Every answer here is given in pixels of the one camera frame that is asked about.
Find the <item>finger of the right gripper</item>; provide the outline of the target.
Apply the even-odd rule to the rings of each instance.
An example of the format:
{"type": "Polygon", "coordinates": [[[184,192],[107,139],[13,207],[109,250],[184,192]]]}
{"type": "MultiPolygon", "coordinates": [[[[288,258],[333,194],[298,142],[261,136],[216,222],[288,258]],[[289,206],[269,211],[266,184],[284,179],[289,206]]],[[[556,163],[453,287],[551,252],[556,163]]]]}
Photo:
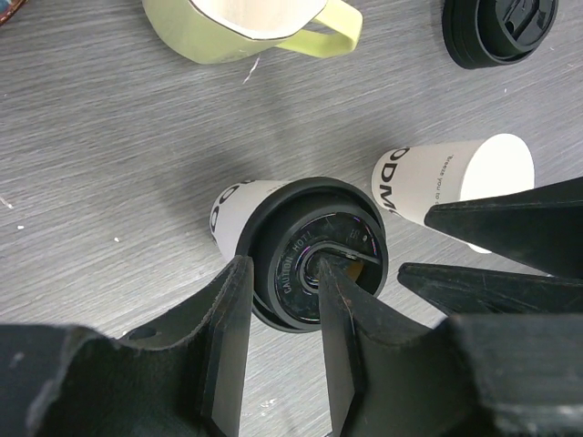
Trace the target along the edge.
{"type": "Polygon", "coordinates": [[[556,277],[582,276],[582,178],[435,205],[424,224],[556,277]]]}
{"type": "Polygon", "coordinates": [[[405,263],[398,282],[445,315],[582,311],[582,281],[488,269],[405,263]]]}

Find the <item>stack of black cup lids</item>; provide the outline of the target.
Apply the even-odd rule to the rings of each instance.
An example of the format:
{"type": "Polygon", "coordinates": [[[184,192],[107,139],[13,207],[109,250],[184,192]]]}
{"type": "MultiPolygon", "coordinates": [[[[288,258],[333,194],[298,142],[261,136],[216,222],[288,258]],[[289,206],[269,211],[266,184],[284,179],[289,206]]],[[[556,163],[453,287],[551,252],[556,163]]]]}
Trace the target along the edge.
{"type": "Polygon", "coordinates": [[[557,12],[553,0],[445,0],[445,47],[464,69],[510,66],[537,50],[557,12]]]}

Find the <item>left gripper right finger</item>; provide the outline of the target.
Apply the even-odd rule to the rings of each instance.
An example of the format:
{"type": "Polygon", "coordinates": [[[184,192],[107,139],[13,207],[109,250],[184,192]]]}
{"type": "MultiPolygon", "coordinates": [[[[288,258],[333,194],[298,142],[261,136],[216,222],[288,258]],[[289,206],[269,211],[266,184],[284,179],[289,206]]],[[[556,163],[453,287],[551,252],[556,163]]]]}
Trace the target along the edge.
{"type": "Polygon", "coordinates": [[[319,304],[335,436],[442,436],[451,426],[442,340],[319,265],[319,304]]]}

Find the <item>black lid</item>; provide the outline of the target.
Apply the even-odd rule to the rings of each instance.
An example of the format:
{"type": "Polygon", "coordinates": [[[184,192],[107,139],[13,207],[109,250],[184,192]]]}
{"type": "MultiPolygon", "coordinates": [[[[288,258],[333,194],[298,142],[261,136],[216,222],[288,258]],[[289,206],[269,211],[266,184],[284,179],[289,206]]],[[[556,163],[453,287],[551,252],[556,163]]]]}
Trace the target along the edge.
{"type": "Polygon", "coordinates": [[[320,262],[342,270],[376,296],[389,254],[379,209],[336,178],[254,181],[260,191],[235,245],[254,263],[252,312],[275,330],[320,328],[320,262]]]}

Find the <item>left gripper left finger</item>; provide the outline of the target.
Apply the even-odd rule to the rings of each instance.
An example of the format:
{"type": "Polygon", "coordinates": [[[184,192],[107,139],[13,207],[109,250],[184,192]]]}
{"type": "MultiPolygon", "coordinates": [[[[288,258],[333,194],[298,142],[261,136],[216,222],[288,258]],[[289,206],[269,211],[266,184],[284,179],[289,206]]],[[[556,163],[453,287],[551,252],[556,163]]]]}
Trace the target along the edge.
{"type": "Polygon", "coordinates": [[[252,292],[253,263],[237,256],[206,287],[121,337],[129,380],[109,435],[238,435],[252,292]]]}

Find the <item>white paper cup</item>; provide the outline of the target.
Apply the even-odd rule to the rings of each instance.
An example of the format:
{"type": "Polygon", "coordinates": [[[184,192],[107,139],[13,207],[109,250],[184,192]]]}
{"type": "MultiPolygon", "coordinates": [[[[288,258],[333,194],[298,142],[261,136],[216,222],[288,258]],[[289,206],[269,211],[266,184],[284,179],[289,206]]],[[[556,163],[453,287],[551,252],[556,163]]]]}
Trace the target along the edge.
{"type": "Polygon", "coordinates": [[[241,233],[255,209],[289,181],[246,180],[226,188],[210,212],[210,233],[221,255],[231,260],[241,233]]]}
{"type": "Polygon", "coordinates": [[[420,226],[433,206],[534,186],[530,149],[512,134],[391,149],[377,161],[371,178],[372,195],[380,207],[420,226]]]}

